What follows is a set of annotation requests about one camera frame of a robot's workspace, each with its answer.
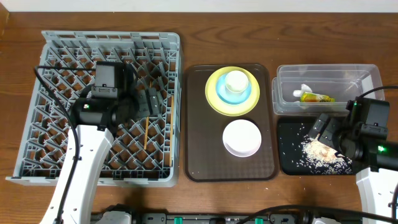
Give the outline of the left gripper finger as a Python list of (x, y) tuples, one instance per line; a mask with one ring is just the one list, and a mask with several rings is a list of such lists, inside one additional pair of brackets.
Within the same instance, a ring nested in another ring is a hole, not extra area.
[(162, 96), (155, 88), (147, 89), (147, 101), (151, 116), (157, 116), (161, 112)]
[(148, 117), (150, 115), (150, 110), (149, 110), (149, 105), (147, 102), (146, 91), (138, 90), (136, 93), (136, 100), (138, 103), (136, 118)]

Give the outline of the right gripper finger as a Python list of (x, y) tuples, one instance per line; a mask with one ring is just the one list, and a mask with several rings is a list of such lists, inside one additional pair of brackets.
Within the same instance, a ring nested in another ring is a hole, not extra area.
[(330, 116), (328, 114), (322, 113), (314, 122), (312, 128), (308, 132), (308, 137), (310, 139), (316, 139), (319, 134), (324, 132), (327, 124), (330, 120)]
[(318, 142), (332, 148), (338, 149), (338, 131), (340, 130), (339, 123), (328, 123), (326, 128), (320, 133)]

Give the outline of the wooden chopstick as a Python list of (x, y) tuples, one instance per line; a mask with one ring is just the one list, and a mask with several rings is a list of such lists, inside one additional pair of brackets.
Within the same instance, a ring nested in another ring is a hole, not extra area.
[[(149, 83), (149, 88), (152, 87), (152, 81)], [(147, 138), (148, 138), (148, 130), (149, 130), (149, 117), (146, 118), (146, 128), (145, 128), (145, 136), (144, 136), (144, 150), (147, 149)]]
[(169, 165), (172, 167), (173, 160), (173, 133), (174, 133), (174, 96), (171, 97), (171, 110), (170, 110), (170, 151), (169, 151)]

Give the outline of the green yellow snack wrapper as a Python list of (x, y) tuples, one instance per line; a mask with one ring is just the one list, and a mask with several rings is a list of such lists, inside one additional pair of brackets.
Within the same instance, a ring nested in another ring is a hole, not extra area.
[(335, 102), (335, 99), (330, 96), (327, 96), (327, 95), (304, 92), (302, 94), (302, 96), (300, 97), (300, 102), (303, 102), (303, 103), (321, 103), (321, 102), (332, 103), (332, 102)]

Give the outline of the white tissue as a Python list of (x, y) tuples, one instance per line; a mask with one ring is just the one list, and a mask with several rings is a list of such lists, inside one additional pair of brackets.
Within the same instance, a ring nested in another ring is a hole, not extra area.
[(312, 92), (312, 89), (308, 85), (301, 84), (301, 89), (294, 90), (293, 95), (294, 95), (294, 97), (301, 98), (304, 93), (311, 93), (311, 92)]

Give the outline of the light blue bowl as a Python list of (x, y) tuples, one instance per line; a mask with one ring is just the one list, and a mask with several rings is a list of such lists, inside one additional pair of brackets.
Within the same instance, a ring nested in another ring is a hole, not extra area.
[(216, 93), (225, 102), (231, 105), (238, 105), (246, 101), (251, 94), (251, 83), (246, 90), (242, 93), (232, 93), (225, 86), (225, 76), (227, 73), (222, 75), (216, 82)]

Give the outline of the white bowl with food residue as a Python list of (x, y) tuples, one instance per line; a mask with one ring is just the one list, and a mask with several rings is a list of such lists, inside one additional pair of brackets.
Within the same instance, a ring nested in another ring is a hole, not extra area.
[(237, 119), (225, 127), (222, 140), (230, 154), (236, 157), (249, 157), (259, 150), (262, 136), (253, 122)]

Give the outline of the cream white cup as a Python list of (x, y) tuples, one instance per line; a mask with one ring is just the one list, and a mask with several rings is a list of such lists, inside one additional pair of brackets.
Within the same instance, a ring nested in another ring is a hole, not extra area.
[(225, 86), (232, 93), (242, 93), (249, 85), (247, 75), (239, 70), (233, 70), (225, 76)]

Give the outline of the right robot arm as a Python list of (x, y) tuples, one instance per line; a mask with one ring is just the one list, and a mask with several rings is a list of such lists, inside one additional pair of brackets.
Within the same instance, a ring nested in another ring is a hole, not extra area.
[(397, 222), (397, 143), (387, 140), (388, 115), (350, 112), (340, 121), (321, 114), (308, 136), (352, 162), (363, 212)]

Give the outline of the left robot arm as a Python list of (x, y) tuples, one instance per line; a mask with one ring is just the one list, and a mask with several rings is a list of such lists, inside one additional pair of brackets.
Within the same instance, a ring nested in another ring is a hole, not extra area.
[(118, 126), (159, 114), (162, 95), (145, 90), (88, 86), (73, 104), (66, 157), (42, 223), (89, 223), (98, 179)]

